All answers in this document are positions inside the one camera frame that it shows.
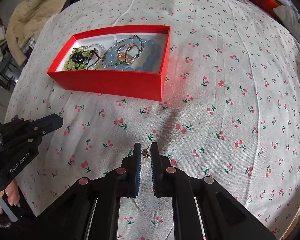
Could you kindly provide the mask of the person's left hand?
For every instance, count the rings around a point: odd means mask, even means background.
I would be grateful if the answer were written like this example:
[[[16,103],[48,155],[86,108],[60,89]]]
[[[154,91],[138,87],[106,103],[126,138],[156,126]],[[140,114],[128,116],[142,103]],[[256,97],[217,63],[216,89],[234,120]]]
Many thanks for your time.
[[[14,179],[4,191],[0,191],[0,197],[4,194],[7,195],[7,200],[10,206],[18,205],[20,200],[20,194],[18,190],[17,181]]]

